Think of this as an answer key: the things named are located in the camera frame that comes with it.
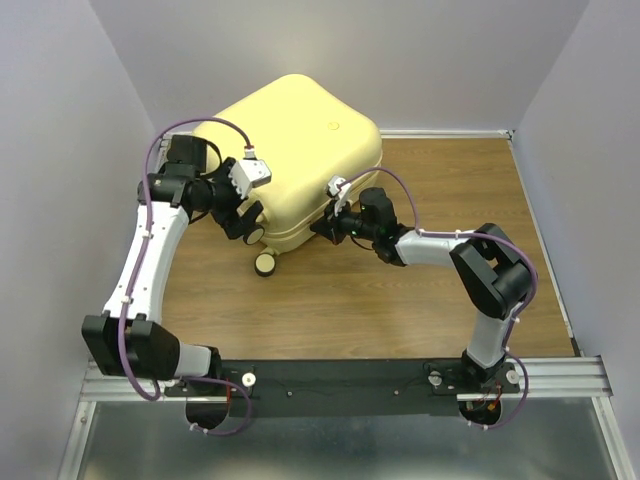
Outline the cream yellow suitcase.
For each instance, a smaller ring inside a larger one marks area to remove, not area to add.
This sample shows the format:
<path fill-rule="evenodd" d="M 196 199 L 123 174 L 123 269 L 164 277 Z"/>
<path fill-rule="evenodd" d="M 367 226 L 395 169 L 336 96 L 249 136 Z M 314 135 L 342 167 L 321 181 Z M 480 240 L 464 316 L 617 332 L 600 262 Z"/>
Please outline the cream yellow suitcase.
<path fill-rule="evenodd" d="M 278 255 L 312 237 L 310 225 L 329 203 L 326 186 L 334 175 L 353 181 L 351 201 L 376 181 L 383 158 L 378 127 L 308 76 L 280 77 L 217 116 L 237 127 L 201 122 L 191 132 L 208 142 L 207 173 L 227 157 L 239 160 L 246 144 L 272 172 L 271 182 L 252 190 L 238 208 L 243 214 L 255 201 L 263 205 L 258 222 L 264 236 L 243 240 L 265 246 L 254 260 L 260 276 L 272 275 Z"/>

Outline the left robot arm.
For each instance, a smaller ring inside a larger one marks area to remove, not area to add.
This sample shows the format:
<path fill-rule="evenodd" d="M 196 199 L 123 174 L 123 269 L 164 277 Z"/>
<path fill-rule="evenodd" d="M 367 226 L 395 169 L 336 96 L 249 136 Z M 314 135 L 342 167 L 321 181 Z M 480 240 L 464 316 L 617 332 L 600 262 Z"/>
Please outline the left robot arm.
<path fill-rule="evenodd" d="M 240 159 L 228 157 L 207 168 L 216 145 L 191 134 L 174 134 L 164 162 L 144 165 L 138 186 L 136 229 L 113 293 L 101 313 L 84 318 L 81 335 L 105 376 L 122 377 L 147 400 L 158 397 L 154 384 L 187 378 L 201 395 L 214 393 L 222 380 L 217 348 L 186 344 L 162 325 L 162 307 L 171 265 L 187 227 L 199 214 L 212 215 L 233 239 L 249 233 L 262 211 L 239 206 L 251 191 L 270 182 L 271 172 L 252 143 Z"/>

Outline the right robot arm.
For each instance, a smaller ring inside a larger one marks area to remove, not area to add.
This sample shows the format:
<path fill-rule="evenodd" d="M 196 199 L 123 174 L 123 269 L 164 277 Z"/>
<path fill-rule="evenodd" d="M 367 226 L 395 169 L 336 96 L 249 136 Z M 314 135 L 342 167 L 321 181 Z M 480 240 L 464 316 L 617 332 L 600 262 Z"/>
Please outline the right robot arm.
<path fill-rule="evenodd" d="M 338 245 L 349 237 L 371 243 L 386 264 L 443 266 L 457 272 L 476 309 L 475 326 L 461 358 L 449 365 L 436 363 L 430 372 L 454 388 L 485 390 L 507 356 L 513 323 L 537 289 L 537 274 L 525 254 L 497 225 L 476 230 L 426 232 L 398 222 L 384 189 L 370 187 L 359 195 L 359 209 L 351 209 L 342 178 L 326 188 L 329 203 L 311 231 Z"/>

